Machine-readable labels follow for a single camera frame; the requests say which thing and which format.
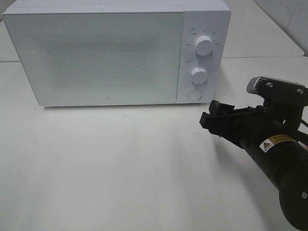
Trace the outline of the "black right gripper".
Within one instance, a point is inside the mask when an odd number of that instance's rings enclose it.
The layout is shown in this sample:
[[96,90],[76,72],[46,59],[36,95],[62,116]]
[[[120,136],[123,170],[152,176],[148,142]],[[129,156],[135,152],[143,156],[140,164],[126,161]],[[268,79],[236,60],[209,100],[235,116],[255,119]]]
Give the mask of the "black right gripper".
[[213,100],[200,125],[244,149],[260,168],[303,168],[301,108],[275,104],[235,109]]

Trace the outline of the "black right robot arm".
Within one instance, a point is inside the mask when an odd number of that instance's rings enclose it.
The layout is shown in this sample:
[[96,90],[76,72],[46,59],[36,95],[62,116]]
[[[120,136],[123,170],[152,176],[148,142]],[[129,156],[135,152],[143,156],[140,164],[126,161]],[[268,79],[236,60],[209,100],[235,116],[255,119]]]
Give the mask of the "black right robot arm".
[[213,100],[200,125],[244,149],[279,191],[287,221],[308,229],[308,151],[285,124],[266,116],[267,108],[235,109]]

